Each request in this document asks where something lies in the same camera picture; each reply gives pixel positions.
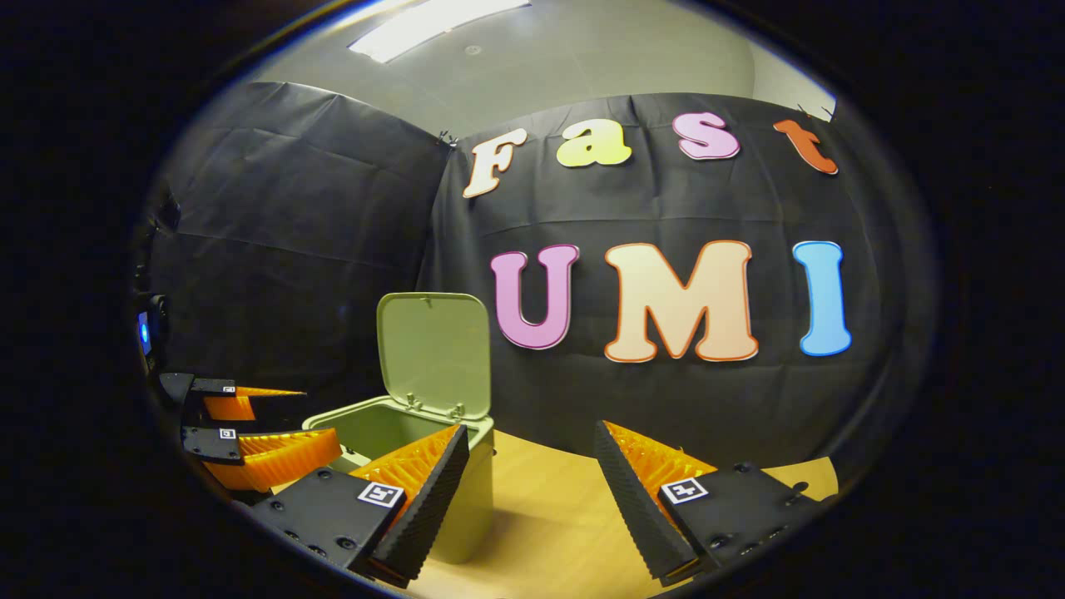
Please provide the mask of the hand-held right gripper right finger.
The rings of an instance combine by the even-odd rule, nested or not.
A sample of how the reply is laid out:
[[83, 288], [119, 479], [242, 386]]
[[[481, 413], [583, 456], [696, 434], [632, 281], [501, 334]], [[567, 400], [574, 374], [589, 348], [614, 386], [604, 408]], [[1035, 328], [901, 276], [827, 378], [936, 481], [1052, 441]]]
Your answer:
[[708, 465], [602, 420], [594, 455], [651, 577], [665, 587], [716, 581], [788, 541], [826, 505], [824, 459], [800, 465]]

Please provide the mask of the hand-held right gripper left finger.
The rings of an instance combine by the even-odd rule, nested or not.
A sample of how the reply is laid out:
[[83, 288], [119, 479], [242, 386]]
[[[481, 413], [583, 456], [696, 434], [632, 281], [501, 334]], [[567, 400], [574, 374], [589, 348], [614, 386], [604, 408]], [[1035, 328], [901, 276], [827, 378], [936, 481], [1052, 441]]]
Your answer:
[[436, 543], [468, 460], [466, 426], [448, 426], [353, 473], [317, 468], [250, 516], [304, 553], [405, 588]]

